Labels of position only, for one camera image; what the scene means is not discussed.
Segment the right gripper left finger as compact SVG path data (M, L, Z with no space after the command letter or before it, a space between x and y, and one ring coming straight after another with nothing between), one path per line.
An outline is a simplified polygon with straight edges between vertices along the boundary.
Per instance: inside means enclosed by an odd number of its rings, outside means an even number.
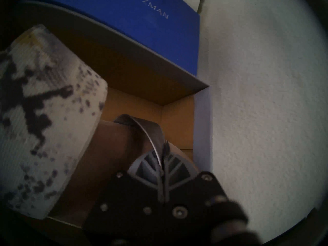
M164 203L160 166L155 151L118 171L99 194L84 222L89 239L149 239L161 234Z

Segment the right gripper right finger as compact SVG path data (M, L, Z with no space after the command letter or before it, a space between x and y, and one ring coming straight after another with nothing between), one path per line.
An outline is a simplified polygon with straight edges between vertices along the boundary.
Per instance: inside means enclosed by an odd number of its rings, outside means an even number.
M229 220L229 200L210 172L199 172L180 150L163 149L163 226L218 226Z

